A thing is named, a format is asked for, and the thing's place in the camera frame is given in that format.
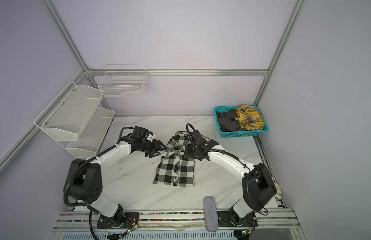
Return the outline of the yellow plaid shirt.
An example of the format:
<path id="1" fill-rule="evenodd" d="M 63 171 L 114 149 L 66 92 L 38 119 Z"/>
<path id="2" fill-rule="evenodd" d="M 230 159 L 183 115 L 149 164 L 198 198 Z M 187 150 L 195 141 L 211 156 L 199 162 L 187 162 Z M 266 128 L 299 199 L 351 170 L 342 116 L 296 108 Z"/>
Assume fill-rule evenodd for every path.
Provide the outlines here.
<path id="1" fill-rule="evenodd" d="M 236 109 L 237 117 L 241 128 L 246 131 L 260 131 L 265 126 L 262 113 L 255 107 L 249 105 L 240 105 Z"/>

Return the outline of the black white checkered shirt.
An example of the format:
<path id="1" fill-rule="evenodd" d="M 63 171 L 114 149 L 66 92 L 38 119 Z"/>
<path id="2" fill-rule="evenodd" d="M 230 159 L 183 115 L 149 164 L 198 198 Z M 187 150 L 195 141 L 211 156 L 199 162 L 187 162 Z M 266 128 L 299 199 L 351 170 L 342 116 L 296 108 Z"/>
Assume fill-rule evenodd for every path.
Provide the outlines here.
<path id="1" fill-rule="evenodd" d="M 166 145 L 159 165 L 155 170 L 155 185 L 193 187 L 195 160 L 185 156 L 185 147 L 190 143 L 186 131 L 176 132 Z"/>

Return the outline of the white mesh two-tier shelf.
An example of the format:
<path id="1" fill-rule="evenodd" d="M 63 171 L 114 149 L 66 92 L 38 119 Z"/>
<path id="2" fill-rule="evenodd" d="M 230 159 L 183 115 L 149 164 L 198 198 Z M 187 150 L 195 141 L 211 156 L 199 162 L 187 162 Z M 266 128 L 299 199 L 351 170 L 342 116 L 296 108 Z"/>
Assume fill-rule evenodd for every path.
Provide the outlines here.
<path id="1" fill-rule="evenodd" d="M 103 97 L 103 91 L 71 81 L 33 123 L 75 158 L 90 158 L 115 115 L 101 106 Z"/>

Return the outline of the dark grey striped shirt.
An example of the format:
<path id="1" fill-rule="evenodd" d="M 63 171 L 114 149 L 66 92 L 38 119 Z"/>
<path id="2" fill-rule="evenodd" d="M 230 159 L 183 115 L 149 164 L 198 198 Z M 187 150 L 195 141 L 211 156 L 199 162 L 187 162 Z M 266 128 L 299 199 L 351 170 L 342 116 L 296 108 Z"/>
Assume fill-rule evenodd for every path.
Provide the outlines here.
<path id="1" fill-rule="evenodd" d="M 222 132 L 246 131 L 246 129 L 242 128 L 240 122 L 236 119 L 236 109 L 230 109 L 227 112 L 216 112 L 216 116 Z"/>

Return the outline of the teal plastic basket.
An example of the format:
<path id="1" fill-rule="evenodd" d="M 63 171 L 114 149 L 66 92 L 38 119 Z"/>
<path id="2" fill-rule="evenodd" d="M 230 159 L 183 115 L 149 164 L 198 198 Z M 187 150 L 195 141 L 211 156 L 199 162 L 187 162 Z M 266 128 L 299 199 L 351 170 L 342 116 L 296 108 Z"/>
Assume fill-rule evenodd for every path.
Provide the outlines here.
<path id="1" fill-rule="evenodd" d="M 217 126 L 217 129 L 219 131 L 219 134 L 222 138 L 233 138 L 233 137 L 256 137 L 259 136 L 262 133 L 265 133 L 269 131 L 268 124 L 265 119 L 264 121 L 264 127 L 262 130 L 256 130 L 256 131 L 235 131 L 235 132 L 223 132 L 221 130 L 220 123 L 218 122 L 218 117 L 217 113 L 225 113 L 230 111 L 231 109 L 237 109 L 239 106 L 224 106 L 224 107 L 215 107 L 214 108 L 214 118 L 215 118 L 215 123 Z"/>

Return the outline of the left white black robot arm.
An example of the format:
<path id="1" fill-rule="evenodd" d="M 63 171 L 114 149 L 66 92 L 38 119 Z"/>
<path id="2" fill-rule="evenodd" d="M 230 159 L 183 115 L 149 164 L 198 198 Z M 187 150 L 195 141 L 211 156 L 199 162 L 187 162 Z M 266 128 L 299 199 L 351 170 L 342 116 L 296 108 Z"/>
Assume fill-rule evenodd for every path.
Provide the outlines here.
<path id="1" fill-rule="evenodd" d="M 166 146 L 148 129 L 124 127 L 114 145 L 86 160 L 71 162 L 63 187 L 63 202 L 68 207 L 82 206 L 99 215 L 111 228 L 120 228 L 125 215 L 120 204 L 103 192 L 102 171 L 134 153 L 153 158 L 166 150 Z"/>

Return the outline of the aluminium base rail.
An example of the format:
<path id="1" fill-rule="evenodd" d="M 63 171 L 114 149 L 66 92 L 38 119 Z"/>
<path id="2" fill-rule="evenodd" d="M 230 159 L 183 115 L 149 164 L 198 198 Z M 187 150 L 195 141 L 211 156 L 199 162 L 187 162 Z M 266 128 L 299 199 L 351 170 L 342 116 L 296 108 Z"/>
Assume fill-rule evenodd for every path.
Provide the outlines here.
<path id="1" fill-rule="evenodd" d="M 251 214 L 242 225 L 233 226 L 229 212 L 218 212 L 218 228 L 207 230 L 202 210 L 127 211 L 126 222 L 110 227 L 105 219 L 84 212 L 62 212 L 50 240 L 304 240 L 305 234 L 292 209 L 271 209 Z"/>

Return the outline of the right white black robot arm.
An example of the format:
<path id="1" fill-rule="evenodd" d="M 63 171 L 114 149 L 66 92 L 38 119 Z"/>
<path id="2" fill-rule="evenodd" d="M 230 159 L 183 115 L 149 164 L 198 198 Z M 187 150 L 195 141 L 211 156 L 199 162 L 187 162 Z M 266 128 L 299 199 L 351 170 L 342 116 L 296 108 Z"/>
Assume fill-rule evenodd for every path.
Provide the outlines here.
<path id="1" fill-rule="evenodd" d="M 185 147 L 188 158 L 218 164 L 241 181 L 242 198 L 229 210 L 231 226 L 241 226 L 250 215 L 265 210 L 267 203 L 277 194 L 277 188 L 264 164 L 254 165 L 240 159 L 217 141 L 206 139 L 189 123 L 186 132 L 190 141 Z"/>

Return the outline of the aluminium frame profile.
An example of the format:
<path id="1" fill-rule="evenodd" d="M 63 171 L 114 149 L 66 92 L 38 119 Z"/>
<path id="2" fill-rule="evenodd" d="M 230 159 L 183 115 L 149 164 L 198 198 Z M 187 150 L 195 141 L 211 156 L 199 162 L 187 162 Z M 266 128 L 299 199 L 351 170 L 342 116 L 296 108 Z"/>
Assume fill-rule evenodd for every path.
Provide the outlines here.
<path id="1" fill-rule="evenodd" d="M 90 76 L 103 76 L 106 73 L 147 73 L 150 76 L 267 76 L 269 70 L 261 69 L 90 69 Z"/>

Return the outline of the grey foam microphone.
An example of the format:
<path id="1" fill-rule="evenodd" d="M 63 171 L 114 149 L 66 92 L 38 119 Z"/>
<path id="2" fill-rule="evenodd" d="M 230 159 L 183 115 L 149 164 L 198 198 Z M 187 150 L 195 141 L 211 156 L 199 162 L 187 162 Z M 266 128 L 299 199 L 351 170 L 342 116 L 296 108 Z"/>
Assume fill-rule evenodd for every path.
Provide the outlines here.
<path id="1" fill-rule="evenodd" d="M 205 226 L 209 232 L 216 232 L 219 227 L 218 213 L 215 199 L 212 196 L 206 196 L 203 200 Z"/>

